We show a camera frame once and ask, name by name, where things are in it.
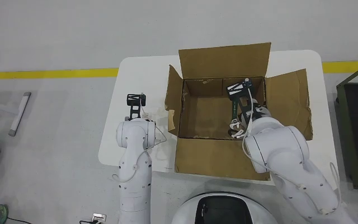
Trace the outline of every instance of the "yellow line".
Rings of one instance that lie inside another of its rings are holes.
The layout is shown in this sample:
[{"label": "yellow line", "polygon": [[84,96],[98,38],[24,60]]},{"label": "yellow line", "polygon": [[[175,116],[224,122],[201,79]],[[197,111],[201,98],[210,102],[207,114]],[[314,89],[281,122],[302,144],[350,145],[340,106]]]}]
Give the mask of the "yellow line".
[{"label": "yellow line", "polygon": [[[357,62],[323,62],[323,73],[354,73]],[[0,72],[0,79],[12,78],[100,78],[116,77],[118,68],[78,69],[58,71]]]},{"label": "yellow line", "polygon": [[79,69],[58,71],[0,72],[0,79],[12,78],[95,78],[116,77],[118,68]]},{"label": "yellow line", "polygon": [[358,71],[358,62],[323,62],[323,73],[354,73]]}]

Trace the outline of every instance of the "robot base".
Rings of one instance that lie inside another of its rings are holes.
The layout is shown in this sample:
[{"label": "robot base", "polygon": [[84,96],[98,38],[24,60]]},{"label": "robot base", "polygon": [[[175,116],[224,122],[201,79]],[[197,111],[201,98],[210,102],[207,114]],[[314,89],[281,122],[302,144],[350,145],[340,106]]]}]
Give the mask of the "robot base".
[{"label": "robot base", "polygon": [[208,192],[187,200],[174,215],[172,224],[277,224],[262,205],[231,192]]}]

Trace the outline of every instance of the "box flap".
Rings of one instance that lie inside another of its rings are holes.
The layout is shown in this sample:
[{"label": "box flap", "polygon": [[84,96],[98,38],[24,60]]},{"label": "box flap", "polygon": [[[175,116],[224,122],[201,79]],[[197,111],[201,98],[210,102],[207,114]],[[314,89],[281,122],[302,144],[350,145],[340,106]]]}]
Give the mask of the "box flap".
[{"label": "box flap", "polygon": [[169,65],[168,87],[164,107],[168,111],[168,132],[178,136],[183,79]]},{"label": "box flap", "polygon": [[183,78],[265,76],[271,43],[179,50]]},{"label": "box flap", "polygon": [[255,172],[242,151],[242,141],[178,138],[176,172],[224,178],[269,180],[270,174]]},{"label": "box flap", "polygon": [[266,100],[273,118],[295,126],[306,140],[312,140],[306,69],[266,78]]}]

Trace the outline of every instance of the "electrical outlet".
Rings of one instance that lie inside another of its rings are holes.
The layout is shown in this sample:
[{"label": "electrical outlet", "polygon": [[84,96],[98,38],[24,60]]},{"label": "electrical outlet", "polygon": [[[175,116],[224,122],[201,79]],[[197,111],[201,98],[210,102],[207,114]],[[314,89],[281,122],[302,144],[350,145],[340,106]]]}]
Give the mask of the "electrical outlet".
[{"label": "electrical outlet", "polygon": [[92,221],[97,220],[98,222],[105,222],[106,218],[107,216],[105,214],[94,213],[92,216]]}]

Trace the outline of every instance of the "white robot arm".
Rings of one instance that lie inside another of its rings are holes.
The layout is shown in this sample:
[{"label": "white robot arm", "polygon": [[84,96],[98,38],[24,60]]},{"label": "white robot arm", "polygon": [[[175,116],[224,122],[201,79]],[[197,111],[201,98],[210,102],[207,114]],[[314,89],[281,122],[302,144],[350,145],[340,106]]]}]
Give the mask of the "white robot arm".
[{"label": "white robot arm", "polygon": [[256,172],[270,171],[279,192],[307,221],[355,223],[341,206],[340,193],[336,195],[309,159],[306,140],[295,127],[285,127],[274,118],[259,118],[252,122],[244,143]]},{"label": "white robot arm", "polygon": [[150,224],[152,160],[147,150],[154,145],[155,128],[142,118],[118,126],[117,143],[126,148],[119,162],[119,224]]}]

